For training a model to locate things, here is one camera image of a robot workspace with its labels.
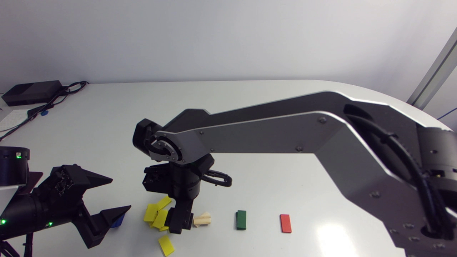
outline white table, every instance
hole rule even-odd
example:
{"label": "white table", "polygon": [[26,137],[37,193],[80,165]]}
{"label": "white table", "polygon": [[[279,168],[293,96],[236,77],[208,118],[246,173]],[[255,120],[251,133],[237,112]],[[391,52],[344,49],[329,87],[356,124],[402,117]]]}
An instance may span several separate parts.
{"label": "white table", "polygon": [[[91,214],[132,205],[123,224],[87,250],[71,224],[35,234],[34,256],[162,256],[157,239],[165,232],[143,222],[148,203],[164,195],[142,186],[146,166],[157,164],[132,145],[136,123],[148,118],[165,125],[187,108],[210,113],[338,90],[348,96],[395,106],[424,125],[446,128],[424,112],[369,89],[316,80],[168,82],[88,85],[45,117],[19,129],[0,145],[31,150],[31,171],[45,177],[53,166],[77,163],[111,177],[88,190]],[[311,154],[213,154],[214,170],[233,178],[230,188],[202,182],[195,215],[208,211],[212,224],[170,234],[171,256],[404,256],[383,224],[346,200]],[[247,230],[234,228],[235,212],[247,210]],[[279,214],[290,214],[292,233],[283,234]],[[22,253],[24,237],[9,240]]]}

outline black cable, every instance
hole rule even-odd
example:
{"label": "black cable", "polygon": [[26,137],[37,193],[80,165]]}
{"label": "black cable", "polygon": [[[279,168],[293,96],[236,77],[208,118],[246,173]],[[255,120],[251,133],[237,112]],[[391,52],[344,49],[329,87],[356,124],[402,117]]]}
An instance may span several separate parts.
{"label": "black cable", "polygon": [[24,257],[32,257],[33,233],[26,235],[26,242],[22,245],[24,246]]}
{"label": "black cable", "polygon": [[[53,107],[55,104],[54,104],[54,101],[59,98],[60,96],[65,96],[61,101],[59,101],[57,104],[60,104],[61,102],[63,102],[66,97],[68,95],[71,95],[71,94],[75,94],[79,91],[81,91],[87,84],[89,84],[89,82],[87,81],[80,81],[80,82],[75,82],[75,83],[72,83],[70,84],[69,86],[63,86],[62,87],[62,90],[59,91],[48,103],[46,103],[45,105],[41,106],[41,108],[39,108],[38,111],[34,112],[32,115],[30,115],[26,120],[24,120],[22,123],[20,123],[19,125],[16,125],[12,128],[9,128],[9,129],[6,129],[6,130],[2,130],[1,132],[5,132],[5,131],[8,131],[6,134],[4,134],[3,136],[0,137],[0,142],[5,139],[7,136],[11,135],[12,133],[14,133],[16,130],[18,130],[20,127],[24,126],[25,124],[27,124],[28,122],[32,121],[40,112],[43,112],[51,107]],[[73,90],[71,91],[70,88],[73,87],[73,86],[76,86],[76,85],[81,85],[78,89],[76,90]]]}
{"label": "black cable", "polygon": [[457,107],[454,108],[454,109],[452,109],[452,110],[450,110],[450,111],[448,111],[448,112],[446,112],[446,114],[444,114],[443,116],[439,117],[437,120],[439,120],[439,119],[441,119],[441,118],[444,118],[446,115],[450,114],[451,112],[453,112],[453,111],[455,111],[455,110],[457,110]]}
{"label": "black cable", "polygon": [[454,231],[449,214],[446,211],[446,206],[439,192],[425,177],[419,164],[415,161],[412,155],[405,147],[396,139],[396,135],[388,133],[376,123],[361,118],[355,115],[347,115],[347,117],[357,125],[366,128],[375,136],[381,139],[381,143],[387,144],[395,154],[399,157],[402,163],[408,169],[413,182],[417,187],[419,198],[424,209],[427,222],[433,233],[442,233],[444,239],[452,240]]}

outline red block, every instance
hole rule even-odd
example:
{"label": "red block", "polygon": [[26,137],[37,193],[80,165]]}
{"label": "red block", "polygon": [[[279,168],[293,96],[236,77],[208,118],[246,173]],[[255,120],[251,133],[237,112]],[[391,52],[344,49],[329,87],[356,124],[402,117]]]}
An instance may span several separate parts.
{"label": "red block", "polygon": [[283,233],[292,233],[289,214],[281,214],[281,229]]}

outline screw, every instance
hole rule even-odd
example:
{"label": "screw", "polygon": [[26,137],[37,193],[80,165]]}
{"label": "screw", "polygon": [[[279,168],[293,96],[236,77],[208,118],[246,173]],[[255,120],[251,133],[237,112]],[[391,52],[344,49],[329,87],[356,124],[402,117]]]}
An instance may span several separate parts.
{"label": "screw", "polygon": [[317,121],[319,121],[319,123],[325,124],[327,122],[327,118],[326,117],[320,117],[320,118],[317,119]]}
{"label": "screw", "polygon": [[405,223],[403,224],[403,227],[406,228],[406,229],[413,229],[414,228],[414,224],[412,223]]}
{"label": "screw", "polygon": [[370,193],[370,196],[377,199],[381,197],[381,193],[379,191],[373,191]]}
{"label": "screw", "polygon": [[440,250],[443,250],[444,248],[446,248],[446,246],[443,243],[433,244],[433,247],[435,249],[440,249]]}
{"label": "screw", "polygon": [[420,238],[416,237],[416,236],[410,236],[408,237],[408,239],[412,242],[419,242],[420,241]]}

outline paper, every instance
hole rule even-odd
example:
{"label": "paper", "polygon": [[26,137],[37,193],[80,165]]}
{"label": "paper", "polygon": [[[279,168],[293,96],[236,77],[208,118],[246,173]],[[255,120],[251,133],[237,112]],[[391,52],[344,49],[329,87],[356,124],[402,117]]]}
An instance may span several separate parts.
{"label": "paper", "polygon": [[[2,121],[0,121],[0,130],[5,130],[12,128],[21,124],[23,121],[27,119],[27,111],[26,110],[13,110],[6,116]],[[8,133],[8,131],[0,132],[0,136]]]}

